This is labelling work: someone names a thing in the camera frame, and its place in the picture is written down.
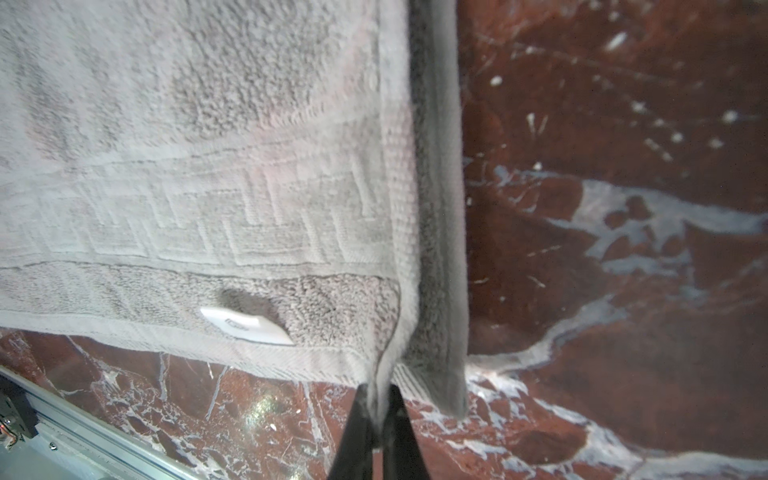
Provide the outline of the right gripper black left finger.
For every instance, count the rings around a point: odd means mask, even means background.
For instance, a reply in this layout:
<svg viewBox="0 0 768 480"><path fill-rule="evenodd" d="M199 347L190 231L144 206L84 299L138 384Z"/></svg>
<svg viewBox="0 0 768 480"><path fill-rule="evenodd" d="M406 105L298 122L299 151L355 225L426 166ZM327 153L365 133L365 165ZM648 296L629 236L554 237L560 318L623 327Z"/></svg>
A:
<svg viewBox="0 0 768 480"><path fill-rule="evenodd" d="M358 386L328 480L371 480L375 431L367 409L367 385Z"/></svg>

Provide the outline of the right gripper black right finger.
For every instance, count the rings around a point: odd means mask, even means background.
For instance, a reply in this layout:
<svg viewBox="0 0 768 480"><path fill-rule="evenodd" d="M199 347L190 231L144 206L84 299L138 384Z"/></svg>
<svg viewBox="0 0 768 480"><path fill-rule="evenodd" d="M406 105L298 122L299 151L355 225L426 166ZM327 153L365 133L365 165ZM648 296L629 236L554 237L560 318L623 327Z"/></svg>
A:
<svg viewBox="0 0 768 480"><path fill-rule="evenodd" d="M430 480L405 401L394 384L382 427L382 452L385 480Z"/></svg>

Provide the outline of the grey towel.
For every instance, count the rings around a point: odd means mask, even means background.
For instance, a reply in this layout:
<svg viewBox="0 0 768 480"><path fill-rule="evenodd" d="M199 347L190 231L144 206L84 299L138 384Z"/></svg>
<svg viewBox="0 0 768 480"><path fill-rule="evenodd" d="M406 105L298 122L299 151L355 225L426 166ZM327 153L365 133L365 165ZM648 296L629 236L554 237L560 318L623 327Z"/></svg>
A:
<svg viewBox="0 0 768 480"><path fill-rule="evenodd" d="M452 1L5 1L1 324L467 410Z"/></svg>

